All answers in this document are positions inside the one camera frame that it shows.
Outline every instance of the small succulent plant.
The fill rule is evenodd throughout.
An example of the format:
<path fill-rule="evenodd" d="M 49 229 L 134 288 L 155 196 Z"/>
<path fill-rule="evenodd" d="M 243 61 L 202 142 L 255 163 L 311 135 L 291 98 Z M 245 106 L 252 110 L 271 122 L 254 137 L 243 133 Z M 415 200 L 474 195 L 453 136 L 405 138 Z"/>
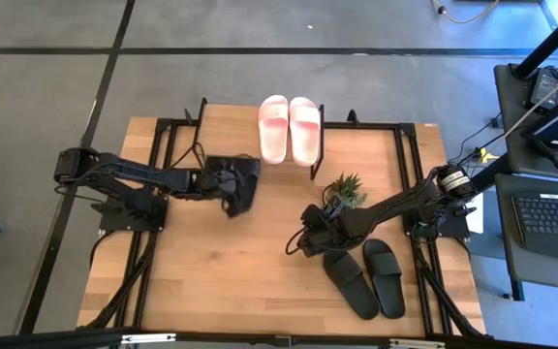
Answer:
<path fill-rule="evenodd" d="M 328 203 L 330 198 L 336 196 L 347 207 L 359 207 L 363 205 L 365 199 L 367 199 L 367 194 L 358 193 L 360 185 L 361 183 L 358 174 L 350 174 L 348 176 L 341 174 L 339 179 L 335 180 L 328 186 L 328 190 L 325 195 L 325 202 Z"/>

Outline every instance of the wooden table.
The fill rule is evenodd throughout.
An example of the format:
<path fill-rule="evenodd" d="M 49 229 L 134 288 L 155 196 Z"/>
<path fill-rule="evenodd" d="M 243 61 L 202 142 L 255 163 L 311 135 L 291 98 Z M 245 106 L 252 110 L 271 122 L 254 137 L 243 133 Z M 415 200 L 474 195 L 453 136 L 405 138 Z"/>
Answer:
<path fill-rule="evenodd" d="M 261 157 L 256 107 L 207 105 L 200 132 L 206 154 L 247 153 Z M 156 118 L 131 119 L 121 156 L 147 163 Z M 173 159 L 191 144 L 194 127 L 179 127 Z M 427 172 L 445 164 L 439 129 L 417 125 L 422 166 Z M 408 140 L 406 151 L 410 151 Z M 161 149 L 159 161 L 165 150 Z M 413 168 L 409 163 L 409 174 Z M 179 167 L 197 167 L 190 155 Z M 397 320 L 379 315 L 364 321 L 348 307 L 326 277 L 322 256 L 287 256 L 287 240 L 300 228 L 300 214 L 321 203 L 323 189 L 345 174 L 359 174 L 370 206 L 401 191 L 394 137 L 390 131 L 325 130 L 325 159 L 315 178 L 291 160 L 262 166 L 252 209 L 230 219 L 219 201 L 170 199 L 169 214 L 152 266 L 142 327 L 196 333 L 288 333 L 423 336 L 410 241 L 400 218 L 379 225 L 372 238 L 384 240 L 403 271 L 406 314 Z M 78 324 L 93 320 L 122 281 L 131 234 L 117 233 L 99 246 L 91 269 Z M 484 332 L 480 304 L 466 251 L 441 238 L 438 250 L 445 286 L 471 324 Z M 361 249 L 352 255 L 362 265 Z M 429 290 L 434 328 L 440 318 Z M 132 322 L 136 291 L 126 322 Z"/>

